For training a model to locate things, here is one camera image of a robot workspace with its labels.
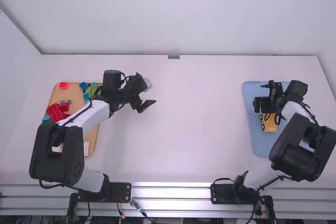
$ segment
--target wooden board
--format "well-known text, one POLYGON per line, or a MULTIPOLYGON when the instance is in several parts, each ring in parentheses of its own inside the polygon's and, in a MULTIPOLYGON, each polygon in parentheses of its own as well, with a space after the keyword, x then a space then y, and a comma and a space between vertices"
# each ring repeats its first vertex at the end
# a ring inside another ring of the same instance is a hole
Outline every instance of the wooden board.
MULTIPOLYGON (((56 84, 53 88, 53 91, 51 93, 48 106, 58 103, 60 104, 61 101, 64 100, 71 100, 71 105, 69 107, 69 111, 65 112, 66 114, 74 114, 76 111, 83 108, 85 105, 85 101, 83 98, 83 91, 79 86, 79 82, 69 82, 68 89, 62 90, 59 88, 59 83, 56 84)), ((92 156, 93 152, 95 151, 96 146, 96 140, 98 135, 98 128, 99 125, 97 125, 91 132, 89 132, 86 136, 84 136, 84 142, 89 142, 89 152, 88 156, 92 156)))

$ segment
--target red block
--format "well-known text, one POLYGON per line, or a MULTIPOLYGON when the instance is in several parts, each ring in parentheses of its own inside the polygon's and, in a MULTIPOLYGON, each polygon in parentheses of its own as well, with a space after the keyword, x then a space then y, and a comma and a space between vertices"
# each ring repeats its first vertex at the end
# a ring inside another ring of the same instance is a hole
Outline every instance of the red block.
POLYGON ((68 118, 69 116, 71 116, 71 115, 70 114, 64 114, 63 119, 68 118))
POLYGON ((52 105, 50 105, 48 108, 47 108, 47 113, 49 115, 53 114, 54 112, 56 112, 57 110, 59 110, 59 105, 57 103, 54 103, 52 105))
POLYGON ((60 108, 58 108, 57 111, 53 112, 52 114, 50 114, 50 119, 53 123, 58 122, 59 120, 62 120, 64 117, 63 112, 61 111, 60 108))
POLYGON ((69 111, 69 107, 70 107, 69 103, 63 102, 61 103, 59 108, 61 109, 61 111, 65 112, 65 111, 69 111))
POLYGON ((60 89, 68 89, 68 86, 69 86, 69 83, 64 82, 64 81, 59 84, 60 89))

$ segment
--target small toy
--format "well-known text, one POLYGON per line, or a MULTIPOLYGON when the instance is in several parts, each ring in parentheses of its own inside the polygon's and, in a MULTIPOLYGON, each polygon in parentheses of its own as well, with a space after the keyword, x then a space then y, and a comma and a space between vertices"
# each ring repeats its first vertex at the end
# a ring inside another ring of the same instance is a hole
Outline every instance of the small toy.
POLYGON ((67 102, 67 103, 71 104, 71 100, 62 100, 61 104, 64 103, 64 102, 67 102))
POLYGON ((58 111, 57 112, 55 112, 55 113, 53 113, 53 114, 51 114, 50 115, 50 119, 51 119, 51 121, 53 122, 53 123, 56 123, 56 122, 58 122, 59 120, 62 120, 63 119, 63 112, 60 110, 60 109, 58 109, 58 111))
POLYGON ((63 119, 63 112, 57 103, 50 105, 47 108, 47 113, 50 115, 50 119, 53 123, 63 119))
POLYGON ((269 133, 277 132, 278 125, 276 121, 277 119, 276 113, 261 114, 259 116, 259 119, 263 122, 261 125, 261 129, 264 132, 269 132, 269 133))
POLYGON ((85 91, 89 88, 89 86, 85 82, 82 82, 79 86, 83 91, 85 91))
POLYGON ((61 109, 62 112, 69 111, 70 104, 67 102, 61 103, 59 108, 61 109))
POLYGON ((89 99, 89 93, 88 92, 85 92, 83 94, 83 97, 84 97, 84 100, 88 100, 89 99))
POLYGON ((69 116, 71 116, 71 115, 70 114, 64 114, 63 119, 68 118, 69 116))
POLYGON ((53 114, 54 112, 56 112, 57 110, 59 109, 59 105, 58 103, 54 103, 52 105, 50 105, 48 108, 47 108, 47 113, 50 115, 50 114, 53 114))
POLYGON ((89 90, 89 98, 93 97, 93 95, 95 94, 95 91, 98 89, 98 87, 100 87, 101 85, 93 85, 90 87, 89 90))
POLYGON ((51 123, 50 115, 45 116, 42 118, 42 123, 51 123))
POLYGON ((59 84, 59 88, 60 89, 68 89, 68 86, 69 86, 69 83, 67 83, 67 82, 61 82, 60 84, 59 84))
POLYGON ((89 102, 89 93, 88 92, 85 92, 84 94, 83 94, 83 98, 84 98, 84 101, 85 101, 85 104, 87 104, 88 102, 89 102))
MULTIPOLYGON (((87 87, 87 89, 88 89, 89 87, 91 87, 91 84, 88 84, 88 87, 87 87)), ((83 93, 85 93, 85 92, 86 92, 86 89, 85 89, 85 90, 83 90, 83 93)))

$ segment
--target white wall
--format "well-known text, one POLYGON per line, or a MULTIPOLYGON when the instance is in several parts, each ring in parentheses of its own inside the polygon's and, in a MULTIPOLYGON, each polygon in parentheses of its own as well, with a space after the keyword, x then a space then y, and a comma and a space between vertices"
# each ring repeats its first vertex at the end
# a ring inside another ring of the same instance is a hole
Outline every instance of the white wall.
POLYGON ((41 54, 0 10, 0 159, 11 137, 41 54))
POLYGON ((336 0, 0 2, 46 54, 319 55, 336 94, 336 0))

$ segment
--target metal rail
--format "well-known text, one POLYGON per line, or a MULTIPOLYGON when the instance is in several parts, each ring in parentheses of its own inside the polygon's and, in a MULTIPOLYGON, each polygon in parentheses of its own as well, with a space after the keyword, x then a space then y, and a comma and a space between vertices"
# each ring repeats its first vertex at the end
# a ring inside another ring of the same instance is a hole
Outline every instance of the metal rail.
MULTIPOLYGON (((249 218, 252 206, 212 205, 210 183, 132 183, 132 198, 150 217, 249 218)), ((0 185, 0 215, 65 215, 74 190, 45 190, 37 184, 0 185)), ((277 218, 336 219, 336 189, 276 187, 274 198, 277 218)), ((118 216, 115 203, 91 203, 93 216, 118 216)), ((129 204, 120 204, 129 217, 141 215, 129 204)), ((76 214, 88 213, 85 202, 76 214)))

